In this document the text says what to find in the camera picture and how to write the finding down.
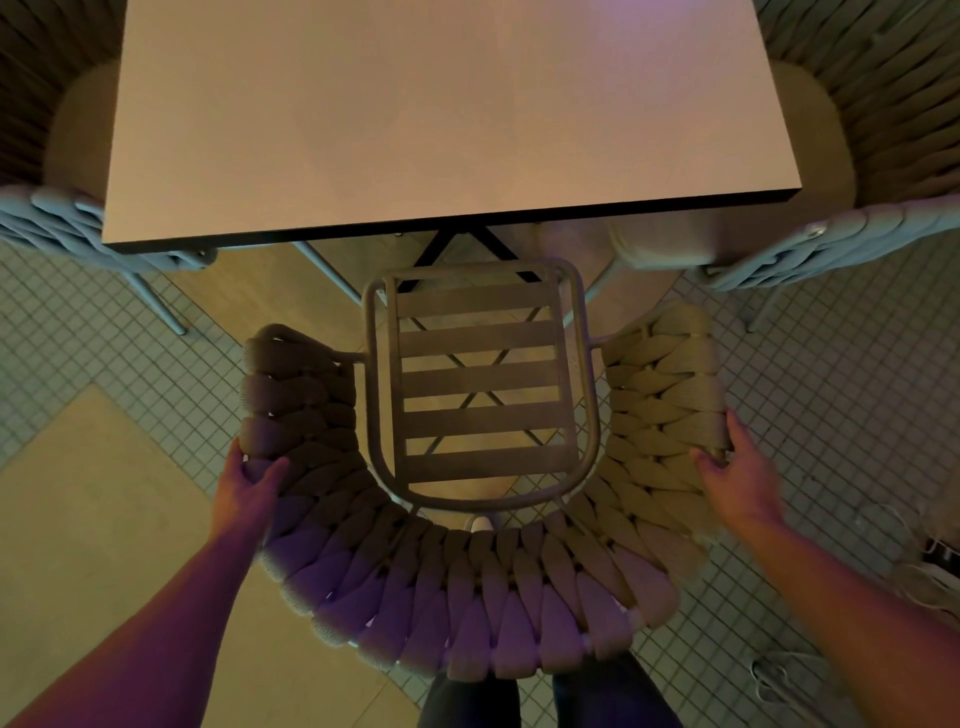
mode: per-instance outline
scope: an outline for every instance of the finger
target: finger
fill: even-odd
[[[723,472],[720,464],[701,449],[692,448],[690,450],[690,459],[693,460],[693,464],[697,468],[697,473],[700,474],[700,479],[705,483],[708,482],[712,475],[719,475]]]
[[[740,422],[736,412],[731,409],[727,410],[727,430],[730,432],[730,441],[733,443],[734,452],[756,449],[754,440],[750,436],[750,430]]]
[[[227,460],[224,462],[224,475],[230,480],[243,479],[243,451],[240,449],[240,438],[234,437],[227,450]]]
[[[271,465],[267,471],[263,474],[263,477],[260,478],[260,481],[256,484],[257,490],[270,491],[276,493],[280,489],[280,483],[283,482],[283,478],[286,477],[287,471],[290,470],[290,460],[285,457],[278,458],[274,461],[274,464]]]

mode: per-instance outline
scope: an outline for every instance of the floor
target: floor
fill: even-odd
[[[576,235],[560,228],[540,231],[538,240],[541,251],[566,250],[571,258],[583,254]],[[415,256],[417,245],[402,245],[408,243],[405,255]],[[224,272],[242,267],[229,258],[239,261],[248,253],[224,254],[199,275],[219,275],[221,262],[228,264]],[[575,262],[589,280],[603,260]],[[299,261],[287,264],[302,268]],[[248,287],[240,290],[249,296],[236,296],[241,314],[233,312],[232,318],[196,303],[204,300],[199,278],[192,300],[156,277],[157,291],[190,324],[190,332],[177,337],[114,275],[0,249],[0,467],[13,467],[12,458],[94,383],[209,494],[243,414],[237,340],[255,329],[253,316],[262,318],[264,311],[285,320],[282,306],[272,310],[274,301],[261,302],[256,293],[258,284],[276,285],[279,273],[259,263],[256,270],[244,274]],[[309,279],[304,286],[318,280],[303,275]],[[712,297],[689,278],[668,293],[701,303],[713,315],[730,403],[780,467],[791,521],[867,573],[889,570],[905,534],[891,515],[880,509],[861,513],[862,506],[890,503],[911,519],[957,464],[957,280],[960,248],[928,240],[787,289],[757,334],[745,334],[737,320],[741,307],[756,307],[756,297]],[[591,327],[611,330],[617,321],[623,323],[623,315],[648,308],[648,299],[658,299],[673,282],[665,277],[643,281],[643,286],[630,279],[614,281],[607,292],[610,303],[591,311]],[[179,280],[178,285],[189,289]],[[229,286],[229,280],[219,285]],[[214,298],[207,291],[205,300]],[[327,311],[339,310],[318,300],[300,315],[328,320]],[[514,488],[542,485],[525,479]],[[529,512],[515,515],[519,521],[531,517]],[[305,624],[303,635],[311,639]],[[326,650],[313,645],[318,652]],[[727,536],[713,547],[710,565],[684,596],[681,612],[635,642],[641,662],[689,726],[789,722],[783,708],[761,706],[753,695],[746,666],[770,650],[808,652],[812,646],[750,558]],[[368,669],[352,664],[358,674]],[[410,699],[422,700],[426,685],[420,679],[397,670],[389,676]],[[817,689],[813,671],[798,670],[795,679],[810,692]],[[531,678],[521,689],[524,723],[554,725],[548,683]],[[393,709],[372,702],[368,712],[356,718],[361,722],[338,724],[395,724]]]

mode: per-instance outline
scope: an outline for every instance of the slatted chair seat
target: slatted chair seat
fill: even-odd
[[[504,264],[508,272],[517,266]],[[567,672],[587,655],[604,659],[629,649],[636,630],[662,625],[678,608],[679,587],[707,560],[706,539],[717,521],[687,451],[697,445],[722,457],[729,446],[708,317],[696,306],[674,303],[603,342],[615,413],[606,453],[590,473],[597,451],[588,445],[581,453],[576,446],[560,311],[560,278],[572,269],[555,261],[523,266],[543,282],[398,294],[396,285],[410,272],[397,272],[368,288],[368,303],[383,292],[388,307],[392,473],[380,451],[378,398],[371,396],[378,372],[372,305],[365,353],[335,352],[279,325],[248,342],[243,389],[251,415],[240,436],[250,458],[246,467],[256,477],[281,455],[291,460],[261,562],[281,583],[287,603],[312,618],[321,640],[350,643],[376,667],[400,664],[427,677],[444,670],[468,682],[491,672],[501,678],[528,677],[538,668]],[[579,280],[572,283],[577,295]],[[466,330],[405,331],[400,325],[410,317],[516,307],[541,309],[548,318]],[[577,329],[587,362],[582,374],[592,385],[583,323]],[[554,355],[403,368],[413,355],[532,346],[550,347]],[[355,432],[358,362],[366,366],[368,438],[382,485]],[[403,407],[421,396],[543,385],[556,388],[554,400],[421,412]],[[592,386],[585,391],[593,398],[588,420],[597,420]],[[564,441],[407,454],[413,437],[527,427],[556,428]],[[573,437],[567,439],[568,431]],[[426,497],[410,488],[443,479],[454,481],[455,490],[462,478],[528,472],[564,473],[564,479],[551,489],[483,501]],[[438,504],[490,511],[546,500],[557,510],[496,532],[448,529],[418,513],[419,506]]]

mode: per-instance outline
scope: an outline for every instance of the person's right hand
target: person's right hand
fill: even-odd
[[[756,525],[783,525],[780,474],[760,452],[750,430],[727,410],[733,461],[726,467],[699,449],[690,457],[700,473],[714,510],[734,536],[747,541]]]

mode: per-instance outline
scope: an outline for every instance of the table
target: table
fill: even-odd
[[[779,202],[750,0],[130,0],[123,253]]]

